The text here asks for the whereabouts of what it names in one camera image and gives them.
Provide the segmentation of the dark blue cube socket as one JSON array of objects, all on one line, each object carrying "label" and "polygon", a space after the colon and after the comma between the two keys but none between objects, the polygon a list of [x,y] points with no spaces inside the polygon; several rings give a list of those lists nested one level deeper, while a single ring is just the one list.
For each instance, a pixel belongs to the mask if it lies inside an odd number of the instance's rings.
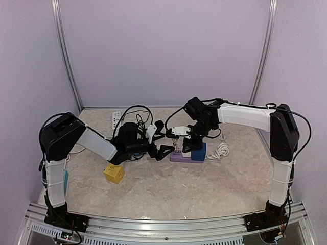
[{"label": "dark blue cube socket", "polygon": [[200,150],[191,151],[191,160],[195,163],[203,163],[206,158],[206,143],[202,144]]}]

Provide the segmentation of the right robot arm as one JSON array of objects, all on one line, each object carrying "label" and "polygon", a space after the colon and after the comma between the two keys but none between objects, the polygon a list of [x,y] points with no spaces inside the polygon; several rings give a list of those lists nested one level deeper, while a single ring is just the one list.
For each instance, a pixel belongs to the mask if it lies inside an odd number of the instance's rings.
[{"label": "right robot arm", "polygon": [[234,103],[222,98],[201,100],[194,97],[181,107],[196,123],[193,126],[165,127],[168,138],[184,138],[183,151],[201,148],[203,139],[220,124],[235,124],[263,130],[270,134],[269,151],[273,160],[272,188],[263,212],[244,217],[248,232],[282,226],[287,228],[290,211],[290,189],[294,181],[296,158],[303,150],[298,146],[300,133],[295,116],[287,104],[265,106]]}]

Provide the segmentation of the white USB charger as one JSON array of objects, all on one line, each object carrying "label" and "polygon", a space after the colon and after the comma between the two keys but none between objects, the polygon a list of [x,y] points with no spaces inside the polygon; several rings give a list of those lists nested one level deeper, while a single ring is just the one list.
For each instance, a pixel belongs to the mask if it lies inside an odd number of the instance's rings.
[{"label": "white USB charger", "polygon": [[191,158],[192,152],[191,151],[190,152],[187,152],[187,153],[181,152],[181,156],[183,158]]}]

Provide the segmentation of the purple power strip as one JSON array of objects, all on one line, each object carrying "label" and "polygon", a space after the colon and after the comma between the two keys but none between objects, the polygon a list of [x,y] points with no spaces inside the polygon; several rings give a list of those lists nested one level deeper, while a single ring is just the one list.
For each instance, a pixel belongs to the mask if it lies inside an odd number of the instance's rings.
[{"label": "purple power strip", "polygon": [[197,163],[202,164],[204,161],[192,160],[191,157],[183,157],[182,152],[175,152],[170,154],[171,162],[179,162],[179,163]]}]

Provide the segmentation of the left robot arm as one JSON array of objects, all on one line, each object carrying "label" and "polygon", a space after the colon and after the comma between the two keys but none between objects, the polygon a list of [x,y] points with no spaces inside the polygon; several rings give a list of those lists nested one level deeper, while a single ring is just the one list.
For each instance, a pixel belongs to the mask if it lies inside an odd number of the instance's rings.
[{"label": "left robot arm", "polygon": [[150,121],[148,127],[142,121],[118,122],[112,138],[100,134],[72,113],[58,113],[50,117],[39,131],[42,160],[39,171],[45,187],[47,213],[45,223],[66,229],[82,230],[88,216],[72,214],[67,210],[65,195],[65,166],[72,149],[83,147],[114,166],[124,161],[135,161],[148,154],[157,161],[174,151],[174,147],[155,142],[165,137],[161,120]]}]

